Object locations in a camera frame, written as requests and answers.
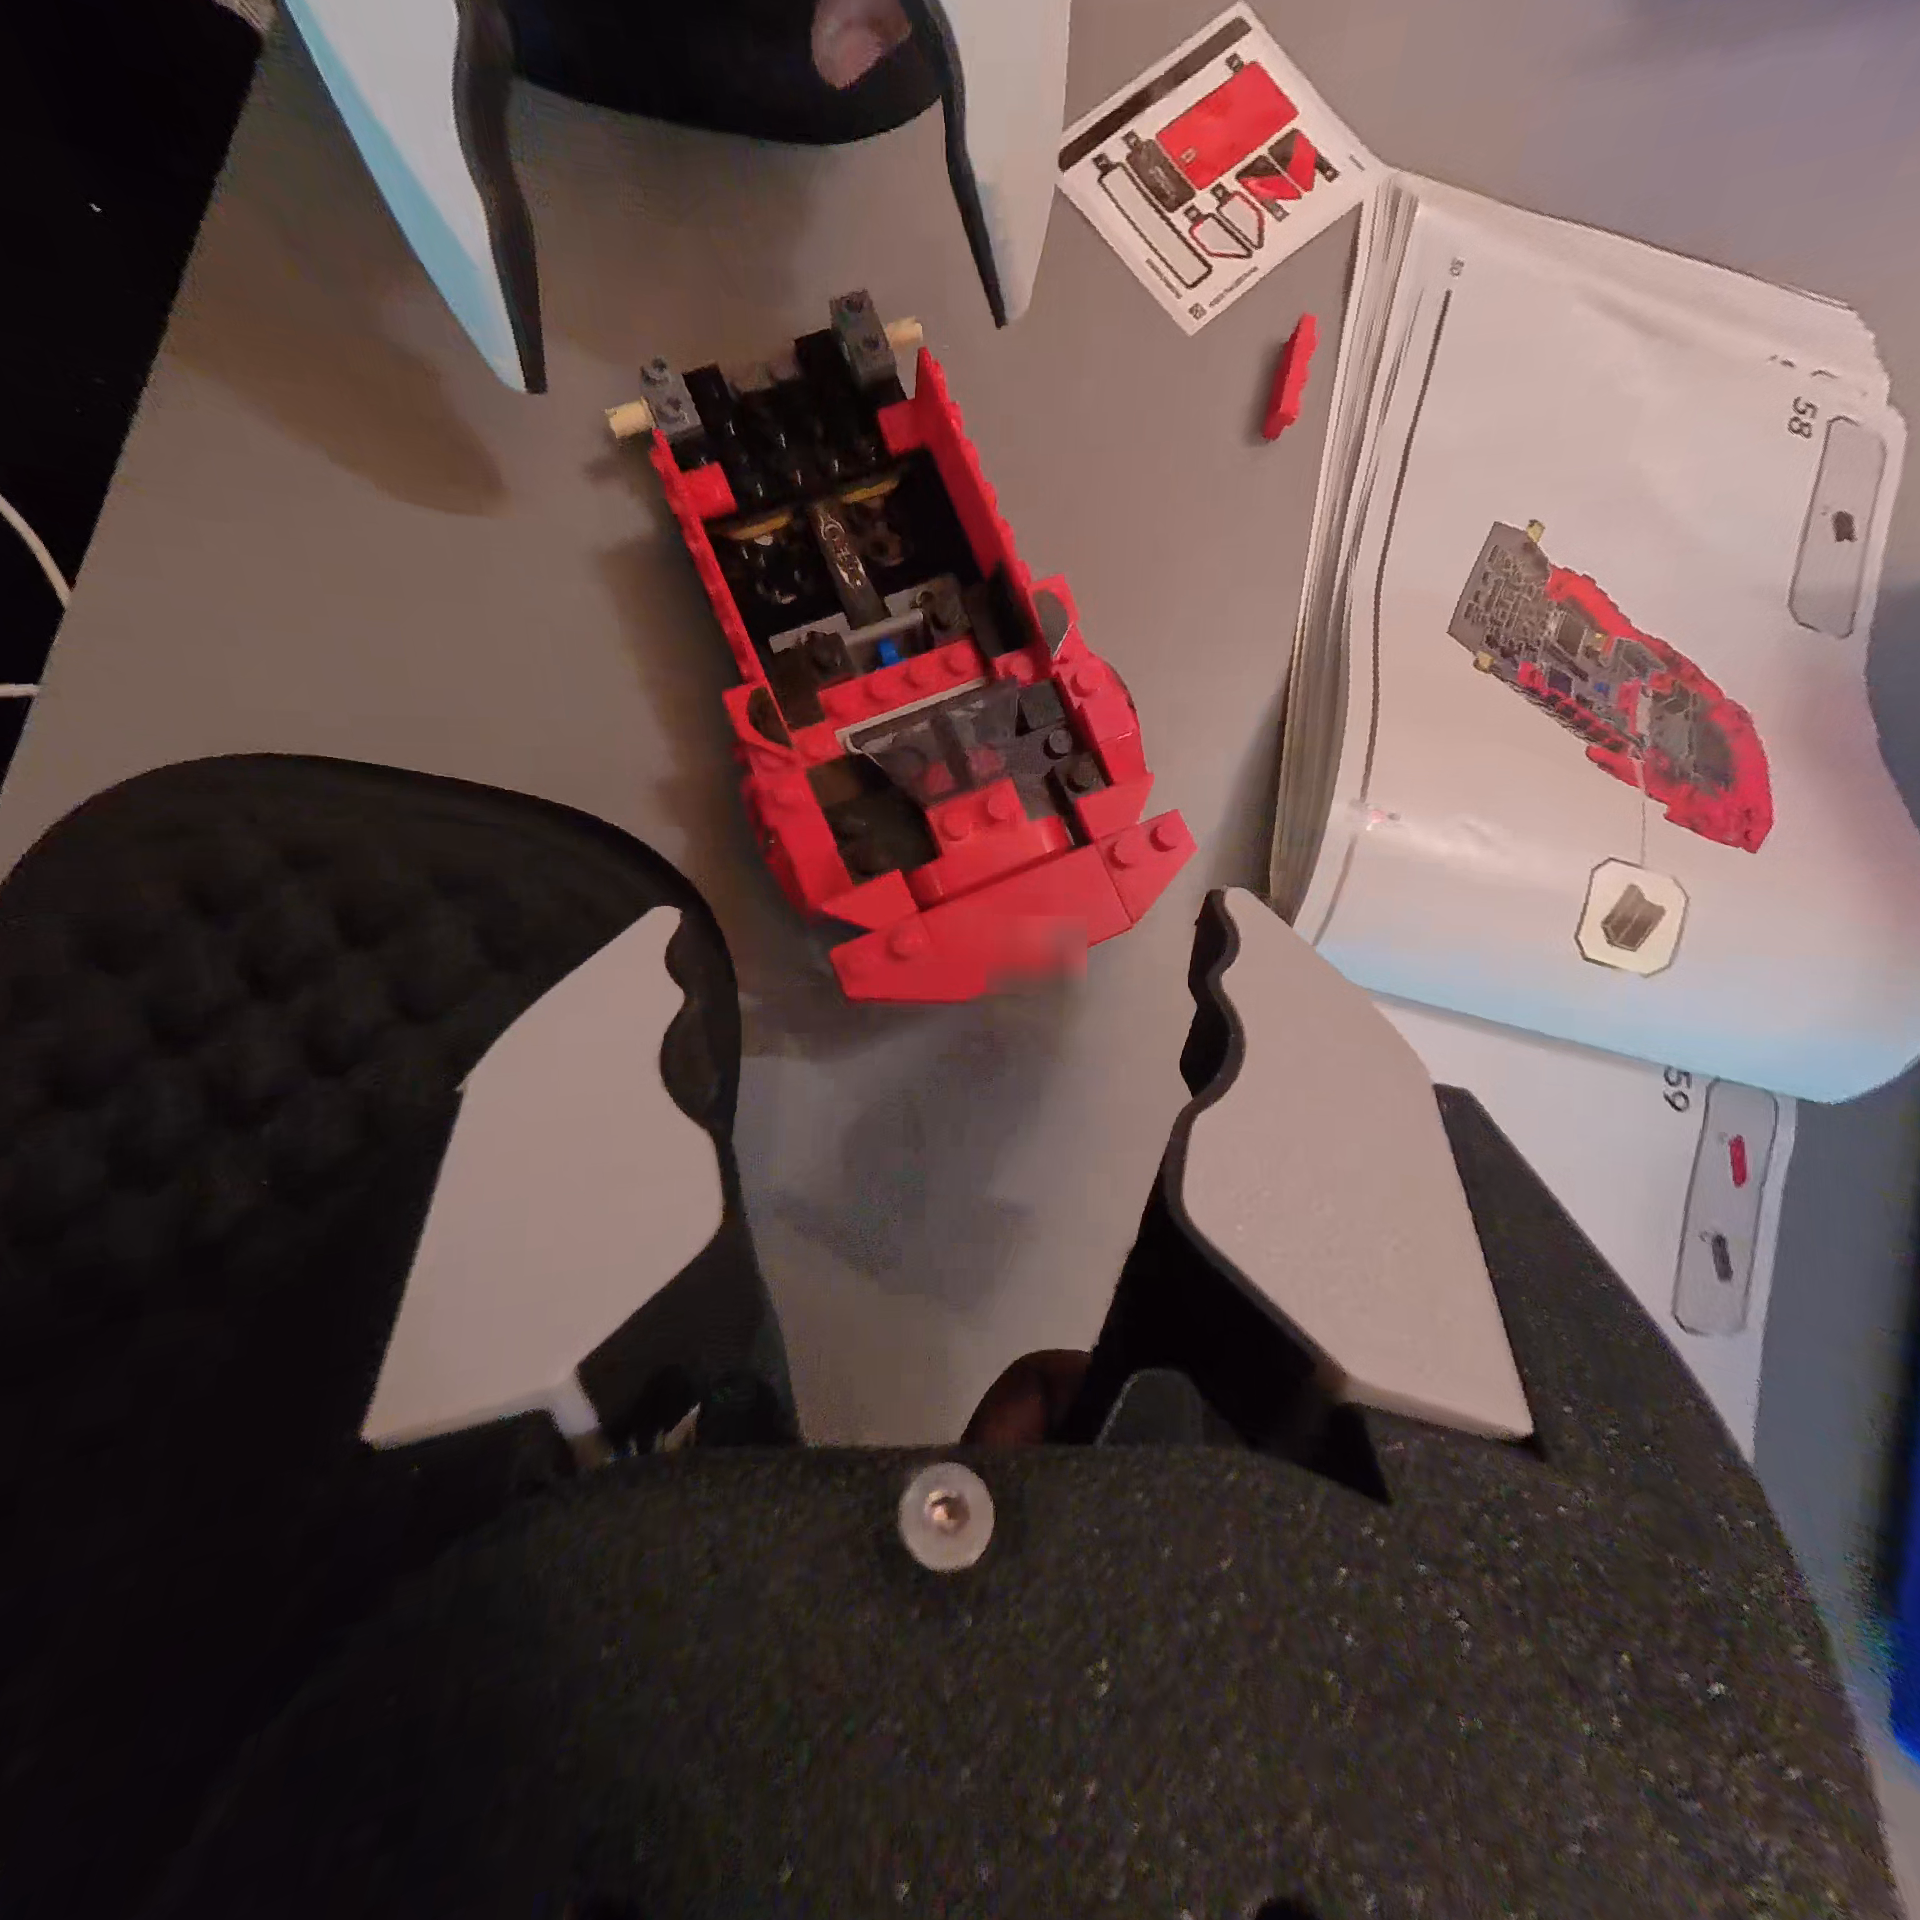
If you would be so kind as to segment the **blue plastic bin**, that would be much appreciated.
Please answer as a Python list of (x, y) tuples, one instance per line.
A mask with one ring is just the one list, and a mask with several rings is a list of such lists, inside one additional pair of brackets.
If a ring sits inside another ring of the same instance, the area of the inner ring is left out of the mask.
[(1918, 1484), (1896, 1501), (1880, 1540), (1873, 1631), (1883, 1677), (1883, 1724), (1908, 1763), (1918, 1763)]

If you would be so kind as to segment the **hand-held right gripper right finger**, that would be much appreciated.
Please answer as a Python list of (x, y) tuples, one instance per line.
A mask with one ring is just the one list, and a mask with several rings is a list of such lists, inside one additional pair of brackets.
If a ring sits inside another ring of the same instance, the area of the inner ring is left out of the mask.
[(1196, 921), (1200, 1053), (1169, 1147), (1174, 1220), (1335, 1409), (1532, 1438), (1466, 1187), (1419, 1056), (1267, 901)]

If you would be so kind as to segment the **red brick toy car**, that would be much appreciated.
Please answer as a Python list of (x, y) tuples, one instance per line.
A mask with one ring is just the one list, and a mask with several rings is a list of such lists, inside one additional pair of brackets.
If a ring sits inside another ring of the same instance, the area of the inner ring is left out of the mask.
[(999, 510), (942, 363), (868, 293), (769, 363), (648, 357), (641, 445), (732, 659), (740, 798), (851, 1003), (1080, 970), (1196, 840), (1138, 708)]

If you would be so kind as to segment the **small red brick piece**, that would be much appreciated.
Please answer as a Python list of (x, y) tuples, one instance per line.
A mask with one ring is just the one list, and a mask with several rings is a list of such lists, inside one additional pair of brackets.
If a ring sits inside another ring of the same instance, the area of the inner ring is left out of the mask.
[(1263, 445), (1279, 442), (1297, 425), (1305, 412), (1319, 336), (1317, 315), (1306, 309), (1275, 350), (1259, 416), (1259, 437)]

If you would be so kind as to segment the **black honeycomb wrist rest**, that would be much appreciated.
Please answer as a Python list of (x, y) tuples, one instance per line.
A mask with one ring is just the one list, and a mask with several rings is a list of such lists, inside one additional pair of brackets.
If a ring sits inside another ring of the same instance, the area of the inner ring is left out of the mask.
[(554, 802), (329, 756), (121, 780), (4, 878), (4, 1447), (200, 1478), (361, 1439), (488, 1045), (653, 909), (660, 1066), (723, 1224), (584, 1364), (615, 1444), (791, 1427), (732, 1126), (740, 998), (701, 893)]

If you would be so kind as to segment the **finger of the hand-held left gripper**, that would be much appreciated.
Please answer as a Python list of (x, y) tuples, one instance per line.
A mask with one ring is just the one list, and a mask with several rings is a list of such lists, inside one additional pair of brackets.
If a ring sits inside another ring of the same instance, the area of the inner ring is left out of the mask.
[(516, 50), (499, 3), (288, 3), (410, 252), (495, 378), (548, 386), (531, 208), (510, 134)]
[(1069, 3), (919, 3), (949, 187), (996, 327), (1033, 299), (1067, 108)]

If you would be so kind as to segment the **white sticker sheet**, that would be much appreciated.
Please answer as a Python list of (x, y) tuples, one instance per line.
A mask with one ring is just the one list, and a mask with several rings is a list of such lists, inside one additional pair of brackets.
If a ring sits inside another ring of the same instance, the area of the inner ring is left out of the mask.
[(1382, 174), (1252, 5), (1080, 116), (1056, 187), (1182, 336), (1354, 212)]

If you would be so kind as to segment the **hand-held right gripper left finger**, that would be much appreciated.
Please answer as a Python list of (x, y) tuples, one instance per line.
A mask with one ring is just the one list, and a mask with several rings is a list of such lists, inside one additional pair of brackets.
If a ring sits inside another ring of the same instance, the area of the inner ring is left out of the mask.
[(358, 1430), (373, 1448), (524, 1414), (606, 1438), (588, 1355), (723, 1224), (716, 1147), (660, 1066), (689, 1005), (668, 969), (683, 922), (641, 916), (468, 1069)]

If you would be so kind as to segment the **white instruction booklet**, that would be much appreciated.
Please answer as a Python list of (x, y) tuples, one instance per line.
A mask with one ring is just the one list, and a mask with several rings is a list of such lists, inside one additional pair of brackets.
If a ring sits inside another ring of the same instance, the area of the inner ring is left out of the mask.
[(1796, 1107), (1915, 1060), (1867, 700), (1906, 446), (1836, 301), (1409, 176), (1359, 207), (1267, 892), (1744, 1452)]

